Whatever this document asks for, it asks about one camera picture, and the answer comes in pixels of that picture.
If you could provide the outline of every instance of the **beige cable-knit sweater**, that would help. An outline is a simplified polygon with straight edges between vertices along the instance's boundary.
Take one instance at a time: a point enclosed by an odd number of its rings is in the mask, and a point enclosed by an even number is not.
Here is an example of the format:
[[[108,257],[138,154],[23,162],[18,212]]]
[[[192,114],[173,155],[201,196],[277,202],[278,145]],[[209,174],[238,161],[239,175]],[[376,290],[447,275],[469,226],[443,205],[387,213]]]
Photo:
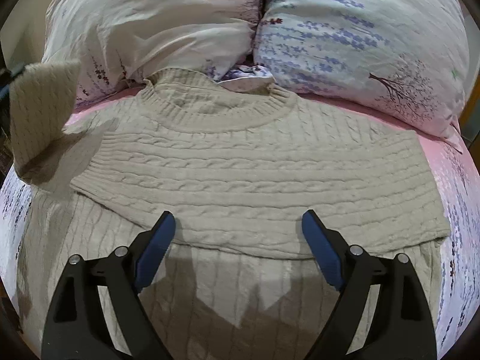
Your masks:
[[[35,186],[18,272],[35,347],[68,256],[106,256],[164,210],[177,233],[141,299],[176,360],[305,356],[338,296],[299,228],[309,208],[348,243],[407,253],[436,319],[438,239],[450,229],[415,133],[175,68],[62,132],[77,74],[76,64],[39,64],[11,88],[15,169]],[[373,308],[370,299],[354,347]]]

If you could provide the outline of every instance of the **sweater neckline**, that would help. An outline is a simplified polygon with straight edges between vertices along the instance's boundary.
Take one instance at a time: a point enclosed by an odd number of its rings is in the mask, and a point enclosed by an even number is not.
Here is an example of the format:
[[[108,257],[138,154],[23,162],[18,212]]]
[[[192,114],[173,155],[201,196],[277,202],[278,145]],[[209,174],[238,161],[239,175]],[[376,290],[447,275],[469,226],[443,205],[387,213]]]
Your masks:
[[[165,68],[141,92],[142,114],[180,132],[240,131],[286,116],[298,96],[277,85],[236,93],[194,70]]]

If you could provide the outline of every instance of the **bed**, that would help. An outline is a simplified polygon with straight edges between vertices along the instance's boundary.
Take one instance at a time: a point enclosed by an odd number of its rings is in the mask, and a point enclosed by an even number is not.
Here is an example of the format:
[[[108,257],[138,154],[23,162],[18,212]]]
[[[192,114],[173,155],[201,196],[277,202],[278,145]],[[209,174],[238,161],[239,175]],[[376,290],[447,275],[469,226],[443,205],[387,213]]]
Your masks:
[[[2,1],[3,21],[17,0]],[[476,0],[462,0],[477,24],[480,24]],[[115,97],[87,107],[74,114],[69,123],[99,107],[134,94],[138,89],[120,91]],[[312,101],[328,102],[325,98],[308,96]],[[393,117],[349,102],[335,102],[338,107],[350,109],[373,119],[381,120],[396,128],[412,127]],[[440,192],[445,216],[450,222],[452,233],[441,249],[442,285],[440,307],[436,320],[436,338],[439,358],[443,357],[463,333],[480,305],[480,176],[463,144],[459,132],[457,142],[461,150],[454,149],[441,139],[418,132],[419,141],[429,161]],[[18,250],[25,229],[30,207],[30,187],[9,171],[0,191],[0,276],[14,306],[18,309],[16,295],[16,271]]]

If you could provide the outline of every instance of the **blue gripper pad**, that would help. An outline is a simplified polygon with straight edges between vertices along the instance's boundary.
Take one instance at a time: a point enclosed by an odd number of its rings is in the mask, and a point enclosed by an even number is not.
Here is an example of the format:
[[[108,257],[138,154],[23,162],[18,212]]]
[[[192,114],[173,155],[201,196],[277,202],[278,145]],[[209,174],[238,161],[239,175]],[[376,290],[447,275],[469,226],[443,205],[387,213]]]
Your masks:
[[[8,85],[5,85],[3,88],[0,88],[0,99],[3,99],[8,94],[9,94],[9,86]]]
[[[340,291],[344,285],[340,258],[328,242],[323,229],[308,211],[302,216],[301,229],[313,256],[320,266],[323,277],[328,284]]]
[[[134,284],[138,292],[152,284],[174,235],[175,218],[172,214],[168,214],[155,231],[142,256],[138,259]]]

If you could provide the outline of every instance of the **white pillow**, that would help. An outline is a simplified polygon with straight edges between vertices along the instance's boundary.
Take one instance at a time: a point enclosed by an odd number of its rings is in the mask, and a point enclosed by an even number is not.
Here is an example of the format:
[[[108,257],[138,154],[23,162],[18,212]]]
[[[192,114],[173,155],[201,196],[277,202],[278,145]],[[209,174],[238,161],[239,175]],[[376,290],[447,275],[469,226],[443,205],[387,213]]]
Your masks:
[[[295,92],[354,100],[439,137],[465,102],[456,0],[267,0],[254,58]]]
[[[42,61],[80,59],[82,105],[165,67],[219,79],[250,51],[258,1],[53,0]]]

